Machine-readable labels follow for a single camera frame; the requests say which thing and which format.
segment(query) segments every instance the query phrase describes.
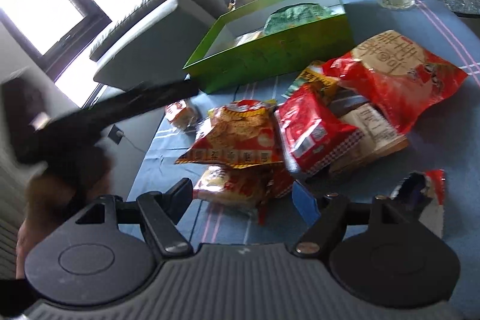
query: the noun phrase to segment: screw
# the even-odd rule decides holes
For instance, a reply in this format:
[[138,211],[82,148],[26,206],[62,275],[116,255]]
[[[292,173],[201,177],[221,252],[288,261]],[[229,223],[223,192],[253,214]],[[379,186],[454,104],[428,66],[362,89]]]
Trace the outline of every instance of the screw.
[[177,242],[174,243],[172,246],[166,247],[165,251],[170,252],[172,254],[179,254],[185,251],[188,248],[188,244],[185,242]]
[[297,244],[295,250],[302,255],[313,255],[320,251],[320,246],[317,243],[302,242]]

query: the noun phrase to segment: food package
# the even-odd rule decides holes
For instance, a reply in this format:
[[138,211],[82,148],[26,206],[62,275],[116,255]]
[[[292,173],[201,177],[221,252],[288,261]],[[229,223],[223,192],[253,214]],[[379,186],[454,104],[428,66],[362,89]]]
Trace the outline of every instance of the food package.
[[371,101],[403,134],[425,109],[453,95],[467,77],[395,31],[369,38],[322,68],[325,75],[337,77],[341,87]]
[[198,123],[198,110],[189,100],[180,100],[165,106],[165,118],[178,129],[186,130]]
[[282,162],[270,110],[270,104],[259,100],[240,100],[213,109],[200,124],[191,148],[175,163],[245,168]]
[[242,34],[235,39],[235,46],[243,45],[249,43],[250,41],[259,39],[263,37],[263,29],[259,31],[253,31],[250,33]]
[[285,197],[292,191],[294,181],[284,165],[272,167],[272,179],[267,189],[268,198]]
[[294,92],[275,116],[285,151],[309,175],[338,159],[363,137],[360,129],[334,116],[311,83]]
[[193,189],[193,197],[208,202],[251,210],[266,196],[266,183],[255,168],[238,170],[210,166]]
[[400,203],[439,238],[443,235],[445,172],[412,172],[392,192],[390,198]]
[[319,92],[323,99],[323,103],[326,105],[332,102],[333,97],[338,90],[338,83],[335,78],[323,75],[322,65],[324,62],[315,60],[310,63],[306,69],[304,69],[300,75],[293,81],[290,87],[285,91],[283,96],[285,98],[290,97],[295,91],[297,91],[301,85],[307,82],[318,82]]
[[317,3],[300,3],[285,6],[268,17],[263,27],[263,34],[268,36],[279,31],[285,31],[296,26],[328,18],[330,15],[332,15],[332,10]]
[[330,165],[331,175],[366,165],[409,145],[407,138],[398,133],[369,103],[340,117],[340,120],[361,129],[364,137]]

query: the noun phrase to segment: green tray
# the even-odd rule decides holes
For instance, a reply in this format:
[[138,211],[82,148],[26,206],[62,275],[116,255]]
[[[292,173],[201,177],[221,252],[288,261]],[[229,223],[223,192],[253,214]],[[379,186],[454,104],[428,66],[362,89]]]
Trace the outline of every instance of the green tray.
[[[335,15],[222,50],[232,38],[263,27],[274,11],[303,2],[329,7]],[[340,0],[257,0],[221,16],[183,69],[199,81],[202,91],[212,93],[300,71],[313,60],[342,56],[354,46]]]

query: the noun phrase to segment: striped tablecloth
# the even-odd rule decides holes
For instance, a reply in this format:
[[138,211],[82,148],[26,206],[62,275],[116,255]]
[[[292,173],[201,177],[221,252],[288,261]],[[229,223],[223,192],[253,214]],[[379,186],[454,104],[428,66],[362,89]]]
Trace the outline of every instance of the striped tablecloth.
[[[343,0],[356,43],[387,29],[410,37],[433,53],[465,69],[471,76],[452,98],[428,109],[408,135],[410,146],[358,170],[337,192],[357,202],[369,202],[378,193],[389,194],[413,170],[442,168],[447,174],[445,241],[460,257],[462,273],[452,304],[468,318],[480,318],[477,290],[480,281],[480,41],[438,0],[417,0],[416,7],[403,11],[381,8],[375,0]],[[194,99],[203,115],[208,109],[233,100],[276,98],[296,74],[281,75],[216,94]],[[337,96],[333,105],[361,100],[349,93]],[[148,150],[128,200],[141,193],[167,191],[180,178],[194,183],[205,170],[198,164],[173,165],[191,146],[193,132],[181,133],[163,121]],[[141,237],[137,226],[125,232]],[[294,243],[306,229],[289,197],[270,204],[265,226],[247,215],[195,200],[178,224],[194,247],[209,243]],[[356,230],[348,230],[351,235]]]

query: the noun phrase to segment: green bag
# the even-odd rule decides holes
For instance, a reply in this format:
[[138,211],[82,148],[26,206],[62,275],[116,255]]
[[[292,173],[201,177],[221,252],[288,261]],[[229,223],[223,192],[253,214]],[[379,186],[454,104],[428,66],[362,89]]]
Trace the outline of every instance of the green bag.
[[315,22],[327,18],[331,10],[323,8],[317,3],[300,3],[283,7],[268,17],[263,34],[278,33],[309,22]]

